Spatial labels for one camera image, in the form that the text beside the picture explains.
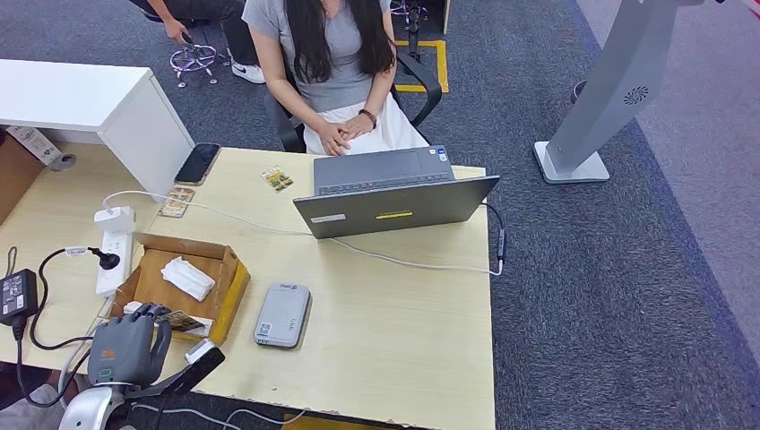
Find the laptop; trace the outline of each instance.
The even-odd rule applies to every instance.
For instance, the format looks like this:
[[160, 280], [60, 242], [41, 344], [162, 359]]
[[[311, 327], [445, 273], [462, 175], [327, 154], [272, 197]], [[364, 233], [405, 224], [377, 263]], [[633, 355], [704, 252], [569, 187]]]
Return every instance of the laptop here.
[[293, 203], [318, 239], [466, 221], [499, 180], [454, 179], [441, 146], [315, 159], [314, 175]]

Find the cardboard box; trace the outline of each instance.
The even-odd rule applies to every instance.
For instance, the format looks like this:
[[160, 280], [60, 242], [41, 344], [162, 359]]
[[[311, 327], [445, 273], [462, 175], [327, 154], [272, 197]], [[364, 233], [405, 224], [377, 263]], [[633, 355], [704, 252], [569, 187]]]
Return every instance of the cardboard box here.
[[[240, 300], [251, 279], [248, 269], [232, 248], [147, 233], [135, 233], [134, 239], [142, 244], [145, 253], [137, 269], [117, 290], [110, 316], [124, 316], [124, 306], [133, 300], [158, 303], [172, 311], [181, 310], [189, 315], [214, 320], [208, 338], [216, 345], [221, 345], [227, 338]], [[163, 279], [161, 269], [176, 257], [182, 257], [214, 279], [212, 290], [202, 302]], [[173, 331], [172, 337], [187, 340], [203, 338], [182, 331]]]
[[44, 167], [10, 134], [0, 131], [0, 224]]

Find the desk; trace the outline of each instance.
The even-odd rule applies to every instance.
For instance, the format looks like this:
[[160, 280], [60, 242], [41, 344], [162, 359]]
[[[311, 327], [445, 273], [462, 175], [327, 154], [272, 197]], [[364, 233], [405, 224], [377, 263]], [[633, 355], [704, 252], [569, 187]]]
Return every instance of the desk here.
[[[12, 245], [19, 247], [16, 270], [29, 268], [35, 272], [42, 260], [58, 248], [99, 246], [103, 230], [92, 219], [103, 197], [119, 190], [140, 189], [140, 184], [105, 146], [73, 143], [58, 146], [76, 155], [77, 163], [65, 172], [44, 170], [0, 225], [0, 271], [3, 274], [5, 253]], [[135, 199], [132, 205], [137, 228], [148, 229], [160, 204], [146, 198]], [[50, 295], [39, 319], [40, 341], [49, 345], [87, 331], [103, 304], [103, 299], [95, 296], [97, 262], [91, 255], [59, 256], [47, 265]], [[16, 347], [9, 331], [0, 333], [0, 345], [0, 360], [15, 362]], [[29, 365], [59, 368], [69, 352], [69, 348], [36, 349], [29, 336], [24, 341], [24, 363]]]
[[147, 67], [0, 60], [0, 125], [108, 146], [146, 190], [165, 194], [194, 147]]
[[[291, 200], [311, 194], [312, 159], [224, 149], [194, 202], [270, 227], [306, 231]], [[282, 193], [275, 193], [259, 176], [275, 165], [295, 180]], [[484, 174], [482, 168], [457, 167], [454, 172], [459, 177]], [[114, 203], [146, 200], [129, 196]], [[329, 241], [265, 232], [200, 208], [189, 208], [182, 219], [156, 218], [148, 231], [231, 245], [252, 275], [222, 347], [227, 360], [198, 391], [425, 428], [495, 428], [488, 275], [400, 266]], [[486, 211], [479, 209], [466, 223], [344, 240], [409, 261], [485, 268], [487, 231]], [[51, 267], [50, 277], [64, 277], [63, 270], [60, 265]], [[293, 350], [263, 348], [251, 341], [264, 292], [275, 280], [303, 283], [312, 291], [305, 335]], [[87, 291], [91, 288], [77, 293], [92, 297]], [[40, 320], [46, 334], [56, 331], [52, 322], [73, 306], [73, 297], [61, 289], [51, 291], [53, 301], [57, 306]], [[72, 323], [61, 324], [56, 338], [79, 334], [90, 323], [84, 317], [79, 320], [77, 330], [68, 329]], [[13, 361], [12, 339], [0, 339], [0, 359]], [[191, 343], [172, 341], [164, 377], [184, 366], [182, 355]], [[61, 363], [55, 354], [31, 349], [25, 360], [47, 367]]]

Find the black smartphone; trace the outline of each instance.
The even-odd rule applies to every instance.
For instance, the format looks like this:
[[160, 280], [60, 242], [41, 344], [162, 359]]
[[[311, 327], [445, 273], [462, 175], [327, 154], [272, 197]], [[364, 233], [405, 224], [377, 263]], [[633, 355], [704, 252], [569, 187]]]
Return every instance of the black smartphone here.
[[200, 185], [212, 169], [219, 156], [220, 146], [216, 143], [198, 143], [179, 169], [174, 181], [182, 185]]

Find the small card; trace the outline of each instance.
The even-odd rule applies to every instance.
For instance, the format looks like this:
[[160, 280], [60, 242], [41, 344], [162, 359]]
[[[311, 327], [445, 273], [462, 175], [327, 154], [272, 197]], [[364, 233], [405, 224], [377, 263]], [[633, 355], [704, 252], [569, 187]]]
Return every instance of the small card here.
[[191, 331], [203, 327], [202, 323], [185, 314], [185, 311], [174, 311], [156, 317], [156, 323], [162, 321], [168, 321], [171, 324], [171, 330], [174, 331]]
[[[193, 188], [184, 188], [182, 186], [175, 186], [174, 188], [171, 189], [171, 192], [169, 192], [168, 197], [172, 197], [174, 199], [178, 199], [183, 202], [191, 202], [193, 200], [194, 195], [195, 195], [195, 190]], [[162, 217], [169, 217], [169, 218], [182, 218], [185, 215], [185, 211], [187, 211], [186, 204], [167, 199], [164, 202], [164, 205], [161, 206], [159, 215]]]
[[279, 193], [280, 191], [293, 185], [293, 179], [290, 176], [285, 175], [280, 166], [275, 166], [262, 173], [264, 181], [274, 188], [274, 191]]

